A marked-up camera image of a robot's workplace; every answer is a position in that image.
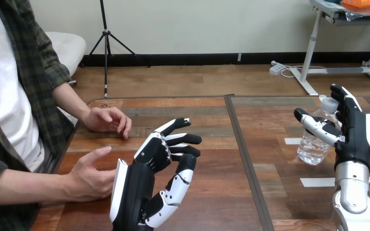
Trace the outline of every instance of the wooden floor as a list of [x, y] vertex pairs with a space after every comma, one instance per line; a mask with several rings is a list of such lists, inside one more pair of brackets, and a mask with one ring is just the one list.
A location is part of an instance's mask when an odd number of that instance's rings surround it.
[[[326, 67], [357, 64], [323, 64]], [[208, 65], [111, 67], [108, 97], [150, 97], [190, 95], [302, 95], [305, 91], [294, 78], [272, 76], [270, 65]], [[73, 75], [75, 91], [85, 101], [104, 97], [104, 68], [79, 68]], [[366, 74], [311, 75], [310, 84], [320, 94], [330, 93], [330, 84], [345, 86], [354, 95], [370, 96]]]

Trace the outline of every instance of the baseboard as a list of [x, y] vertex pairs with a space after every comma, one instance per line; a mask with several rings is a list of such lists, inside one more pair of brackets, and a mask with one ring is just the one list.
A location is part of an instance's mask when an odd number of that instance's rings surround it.
[[[270, 64], [303, 63], [305, 52], [286, 53], [242, 53], [239, 54], [114, 54], [108, 66], [180, 66], [180, 65], [224, 65], [224, 64]], [[315, 52], [312, 63], [361, 63], [370, 58], [370, 52]], [[85, 55], [84, 66], [104, 66], [103, 54]]]

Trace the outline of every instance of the white wall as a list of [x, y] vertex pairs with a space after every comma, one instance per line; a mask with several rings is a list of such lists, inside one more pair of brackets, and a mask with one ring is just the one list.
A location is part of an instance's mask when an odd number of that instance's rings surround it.
[[[99, 0], [30, 0], [45, 31], [74, 33], [88, 54], [103, 30]], [[306, 51], [308, 0], [104, 0], [108, 29], [138, 54]], [[112, 53], [128, 53], [117, 42]], [[370, 26], [323, 21], [316, 51], [370, 51]], [[95, 53], [104, 53], [104, 41]]]

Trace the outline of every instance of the white desk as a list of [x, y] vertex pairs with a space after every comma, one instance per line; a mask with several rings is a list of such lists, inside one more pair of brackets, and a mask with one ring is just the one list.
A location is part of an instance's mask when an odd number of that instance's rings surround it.
[[303, 70], [300, 71], [297, 68], [291, 68], [290, 71], [301, 84], [304, 90], [313, 96], [317, 96], [318, 93], [308, 83], [308, 74], [355, 74], [355, 73], [366, 73], [370, 76], [370, 67], [350, 67], [350, 68], [327, 68], [327, 69], [309, 69], [311, 58], [313, 57], [314, 47], [316, 46], [318, 28], [321, 18], [325, 18], [328, 22], [337, 26], [365, 26], [370, 25], [370, 19], [357, 19], [354, 21], [347, 21], [344, 10], [336, 4], [326, 2], [324, 0], [310, 0], [313, 5], [313, 10], [316, 11], [316, 23], [314, 24], [313, 34], [310, 37], [308, 44], [307, 54], [305, 56]]

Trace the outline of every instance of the orange object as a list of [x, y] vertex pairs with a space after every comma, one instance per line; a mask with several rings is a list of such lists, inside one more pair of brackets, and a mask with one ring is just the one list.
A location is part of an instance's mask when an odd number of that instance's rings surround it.
[[370, 0], [342, 0], [342, 3], [356, 7], [370, 7]]

